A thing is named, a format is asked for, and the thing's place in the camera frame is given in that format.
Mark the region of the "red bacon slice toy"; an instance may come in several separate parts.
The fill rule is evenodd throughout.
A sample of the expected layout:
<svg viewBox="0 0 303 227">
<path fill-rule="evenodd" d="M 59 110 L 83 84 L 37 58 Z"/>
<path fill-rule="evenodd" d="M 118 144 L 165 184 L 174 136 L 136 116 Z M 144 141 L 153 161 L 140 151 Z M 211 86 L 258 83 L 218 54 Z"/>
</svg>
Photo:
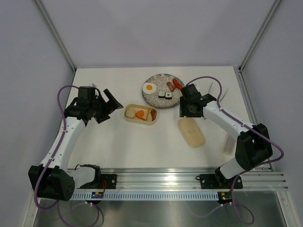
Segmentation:
<svg viewBox="0 0 303 227">
<path fill-rule="evenodd" d="M 151 109 L 150 114 L 151 114 L 152 121 L 154 121 L 156 119 L 156 111 L 154 109 Z"/>
</svg>

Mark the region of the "beige lunch box base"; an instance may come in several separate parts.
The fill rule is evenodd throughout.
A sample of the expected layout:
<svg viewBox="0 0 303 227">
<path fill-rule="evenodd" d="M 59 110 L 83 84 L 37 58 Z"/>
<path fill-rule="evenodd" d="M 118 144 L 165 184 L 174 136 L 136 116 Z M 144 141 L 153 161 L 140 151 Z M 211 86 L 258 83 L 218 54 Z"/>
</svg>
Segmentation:
<svg viewBox="0 0 303 227">
<path fill-rule="evenodd" d="M 142 121 L 136 117 L 134 117 L 133 119 L 128 119 L 125 117 L 124 115 L 124 118 L 131 122 L 131 123 L 138 123 L 138 124 L 143 124 L 143 125 L 153 125 L 155 124 L 156 122 L 156 119 L 157 119 L 157 110 L 154 108 L 154 107 L 151 107 L 151 106 L 144 106 L 144 105 L 136 105 L 136 104 L 129 104 L 126 108 L 125 108 L 125 111 L 124 111 L 124 114 L 125 112 L 128 110 L 128 109 L 133 109 L 135 110 L 136 112 L 137 111 L 140 111 L 140 110 L 144 110 L 145 111 L 145 116 L 146 116 L 146 121 Z M 152 117 L 151 117 L 151 109 L 154 109 L 156 111 L 156 119 L 154 121 L 152 121 Z"/>
</svg>

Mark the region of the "metal tongs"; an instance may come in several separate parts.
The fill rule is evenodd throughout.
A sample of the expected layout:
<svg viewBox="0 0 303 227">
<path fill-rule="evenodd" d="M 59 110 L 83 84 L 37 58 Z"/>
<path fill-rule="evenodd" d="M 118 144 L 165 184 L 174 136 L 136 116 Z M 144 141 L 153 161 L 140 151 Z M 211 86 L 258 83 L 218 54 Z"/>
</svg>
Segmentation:
<svg viewBox="0 0 303 227">
<path fill-rule="evenodd" d="M 204 90 L 201 89 L 197 84 L 195 84 L 195 87 L 201 93 L 202 96 L 205 95 L 205 94 L 210 94 L 210 95 L 212 95 L 214 97 L 214 95 L 212 94 L 213 84 L 214 83 L 211 82 L 211 84 L 208 86 L 208 88 L 206 90 L 205 89 Z M 225 98 L 225 96 L 228 93 L 228 91 L 229 91 L 229 88 L 227 88 L 226 90 L 222 91 L 222 94 L 221 94 L 221 96 L 219 98 L 219 102 L 221 102 Z"/>
</svg>

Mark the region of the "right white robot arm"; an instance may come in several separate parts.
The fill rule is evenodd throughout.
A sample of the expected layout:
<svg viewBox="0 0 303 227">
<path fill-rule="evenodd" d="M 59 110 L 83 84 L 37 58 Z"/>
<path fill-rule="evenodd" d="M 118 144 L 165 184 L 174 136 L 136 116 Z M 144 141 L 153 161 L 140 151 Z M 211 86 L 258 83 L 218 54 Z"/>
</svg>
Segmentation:
<svg viewBox="0 0 303 227">
<path fill-rule="evenodd" d="M 218 167 L 214 174 L 216 188 L 227 188 L 236 175 L 250 171 L 273 155 L 267 127 L 239 120 L 218 105 L 210 94 L 197 99 L 180 97 L 180 117 L 206 118 L 219 125 L 236 141 L 234 157 Z"/>
</svg>

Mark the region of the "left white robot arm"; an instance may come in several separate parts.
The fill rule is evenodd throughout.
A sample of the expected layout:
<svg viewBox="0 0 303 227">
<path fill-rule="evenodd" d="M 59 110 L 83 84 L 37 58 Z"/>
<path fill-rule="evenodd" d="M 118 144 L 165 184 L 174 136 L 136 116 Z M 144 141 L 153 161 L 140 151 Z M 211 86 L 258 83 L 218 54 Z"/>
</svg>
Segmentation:
<svg viewBox="0 0 303 227">
<path fill-rule="evenodd" d="M 34 190 L 34 198 L 68 201 L 75 189 L 105 189 L 107 182 L 99 166 L 80 165 L 67 172 L 68 163 L 78 138 L 88 122 L 94 119 L 98 124 L 110 119 L 110 114 L 123 106 L 108 89 L 102 93 L 96 87 L 81 86 L 78 95 L 66 109 L 60 107 L 63 126 L 45 158 L 37 166 L 31 166 L 28 176 Z"/>
</svg>

